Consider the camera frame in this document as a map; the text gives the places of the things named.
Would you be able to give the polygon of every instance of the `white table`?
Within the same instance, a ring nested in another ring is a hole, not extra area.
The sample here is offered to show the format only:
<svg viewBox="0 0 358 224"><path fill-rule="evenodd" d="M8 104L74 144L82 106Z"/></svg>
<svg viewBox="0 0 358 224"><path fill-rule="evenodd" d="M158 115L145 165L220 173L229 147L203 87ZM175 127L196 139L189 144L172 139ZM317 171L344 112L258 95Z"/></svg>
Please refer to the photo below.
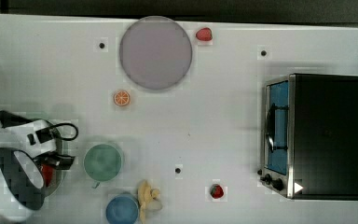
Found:
<svg viewBox="0 0 358 224"><path fill-rule="evenodd" d="M107 203L143 179L164 206L147 223L358 223L358 202L287 201L256 175L263 83L293 72L358 75L358 29L179 22L193 43L192 66L178 86L155 93L118 62L133 22L0 15L0 110L43 111L80 129L69 144L76 163L27 223L107 223ZM213 30L209 46L194 38L204 25ZM97 48L101 40L107 50ZM117 89L131 92L125 109L112 102ZM92 189L82 160L111 140L124 150L123 172ZM206 202L213 179L227 186L226 202Z"/></svg>

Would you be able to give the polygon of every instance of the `oven knob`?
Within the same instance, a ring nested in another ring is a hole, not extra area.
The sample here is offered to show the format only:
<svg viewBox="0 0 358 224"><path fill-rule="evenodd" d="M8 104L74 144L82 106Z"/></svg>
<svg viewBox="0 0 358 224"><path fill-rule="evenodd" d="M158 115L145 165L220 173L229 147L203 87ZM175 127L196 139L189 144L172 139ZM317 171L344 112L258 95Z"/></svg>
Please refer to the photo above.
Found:
<svg viewBox="0 0 358 224"><path fill-rule="evenodd" d="M264 181L267 185L271 183L272 177L269 174L266 174L264 177L260 178L261 181Z"/></svg>
<svg viewBox="0 0 358 224"><path fill-rule="evenodd" d="M272 180L272 187L275 188L278 191L283 190L283 182L280 178L276 180Z"/></svg>

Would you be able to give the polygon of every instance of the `toaster oven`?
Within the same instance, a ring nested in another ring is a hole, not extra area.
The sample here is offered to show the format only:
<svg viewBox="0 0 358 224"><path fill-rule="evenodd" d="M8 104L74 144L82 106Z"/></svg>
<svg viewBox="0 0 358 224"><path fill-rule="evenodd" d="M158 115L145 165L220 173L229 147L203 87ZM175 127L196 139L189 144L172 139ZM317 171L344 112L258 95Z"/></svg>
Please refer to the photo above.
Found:
<svg viewBox="0 0 358 224"><path fill-rule="evenodd" d="M358 200L358 76L292 74L264 93L262 184L289 199Z"/></svg>

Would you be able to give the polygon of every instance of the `teal bowl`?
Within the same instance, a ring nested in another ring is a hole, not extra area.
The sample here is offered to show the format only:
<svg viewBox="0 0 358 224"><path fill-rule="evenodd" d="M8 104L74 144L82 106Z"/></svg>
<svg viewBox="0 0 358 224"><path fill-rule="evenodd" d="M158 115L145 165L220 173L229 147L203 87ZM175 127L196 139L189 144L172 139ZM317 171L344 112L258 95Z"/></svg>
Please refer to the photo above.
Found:
<svg viewBox="0 0 358 224"><path fill-rule="evenodd" d="M106 219L110 224L133 224L138 216L138 200L130 194L118 195L106 207Z"/></svg>

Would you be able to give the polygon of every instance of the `kitchen appliance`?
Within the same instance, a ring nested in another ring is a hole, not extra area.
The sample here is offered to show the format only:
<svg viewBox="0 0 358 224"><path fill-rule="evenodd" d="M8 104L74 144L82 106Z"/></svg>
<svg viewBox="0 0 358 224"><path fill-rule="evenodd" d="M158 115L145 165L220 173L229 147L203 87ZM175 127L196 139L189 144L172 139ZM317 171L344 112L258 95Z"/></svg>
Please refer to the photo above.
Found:
<svg viewBox="0 0 358 224"><path fill-rule="evenodd" d="M264 186L289 199L358 200L358 76L292 74L265 86Z"/></svg>
<svg viewBox="0 0 358 224"><path fill-rule="evenodd" d="M6 111L0 112L0 123L0 223L22 222L42 207L47 195L38 165L69 169L74 157L58 154L51 144L58 125Z"/></svg>

